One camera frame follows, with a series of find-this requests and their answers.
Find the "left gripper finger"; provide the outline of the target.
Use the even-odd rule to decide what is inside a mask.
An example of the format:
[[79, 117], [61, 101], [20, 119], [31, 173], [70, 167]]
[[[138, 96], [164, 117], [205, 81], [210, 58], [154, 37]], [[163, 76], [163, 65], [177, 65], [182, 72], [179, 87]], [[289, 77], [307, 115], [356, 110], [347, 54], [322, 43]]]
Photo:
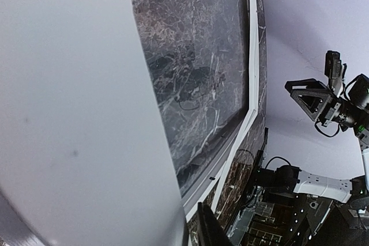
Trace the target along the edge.
[[197, 237], [201, 246], [232, 246], [231, 241], [220, 226], [211, 208], [198, 202], [197, 204]]

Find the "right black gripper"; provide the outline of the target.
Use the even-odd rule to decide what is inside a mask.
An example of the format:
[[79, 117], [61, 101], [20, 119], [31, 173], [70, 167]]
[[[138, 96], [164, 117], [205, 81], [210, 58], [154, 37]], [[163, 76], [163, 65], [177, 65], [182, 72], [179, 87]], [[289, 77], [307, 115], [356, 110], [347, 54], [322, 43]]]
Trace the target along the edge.
[[343, 124], [346, 120], [346, 101], [337, 98], [321, 81], [314, 78], [287, 81], [285, 89], [291, 92], [292, 99], [301, 107], [307, 116], [321, 126], [330, 123]]

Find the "white picture frame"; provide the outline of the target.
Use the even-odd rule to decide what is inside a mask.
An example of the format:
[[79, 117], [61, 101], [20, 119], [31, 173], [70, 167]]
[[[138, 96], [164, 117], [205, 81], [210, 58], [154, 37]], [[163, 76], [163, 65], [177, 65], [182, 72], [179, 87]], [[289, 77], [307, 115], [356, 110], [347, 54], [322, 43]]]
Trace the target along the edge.
[[216, 212], [219, 201], [225, 194], [225, 184], [240, 147], [250, 135], [257, 136], [256, 124], [266, 105], [266, 25], [263, 0], [247, 1], [248, 20], [248, 111], [243, 120], [224, 140], [214, 160], [182, 199], [186, 221], [195, 218], [197, 204], [204, 201], [214, 191], [210, 208]]

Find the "clear acrylic sheet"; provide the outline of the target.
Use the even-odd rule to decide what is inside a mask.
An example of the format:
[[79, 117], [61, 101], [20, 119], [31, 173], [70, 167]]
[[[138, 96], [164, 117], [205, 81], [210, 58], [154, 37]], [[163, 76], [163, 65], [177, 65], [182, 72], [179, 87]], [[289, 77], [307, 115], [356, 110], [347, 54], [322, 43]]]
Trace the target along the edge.
[[181, 195], [248, 111], [249, 0], [131, 0]]

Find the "white mat board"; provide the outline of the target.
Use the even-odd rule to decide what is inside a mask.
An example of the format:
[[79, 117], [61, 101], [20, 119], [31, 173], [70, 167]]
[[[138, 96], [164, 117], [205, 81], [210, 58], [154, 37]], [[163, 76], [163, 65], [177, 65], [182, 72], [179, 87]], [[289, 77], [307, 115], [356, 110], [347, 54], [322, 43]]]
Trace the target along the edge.
[[1, 0], [1, 238], [187, 245], [131, 0]]

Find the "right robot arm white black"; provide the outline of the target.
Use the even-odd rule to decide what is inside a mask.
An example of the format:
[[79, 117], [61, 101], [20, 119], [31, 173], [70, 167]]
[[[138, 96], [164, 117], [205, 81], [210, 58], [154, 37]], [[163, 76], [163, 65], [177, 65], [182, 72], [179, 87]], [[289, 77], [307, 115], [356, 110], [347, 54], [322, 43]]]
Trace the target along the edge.
[[275, 194], [311, 194], [352, 207], [368, 203], [368, 79], [340, 77], [270, 89], [268, 161], [252, 176]]

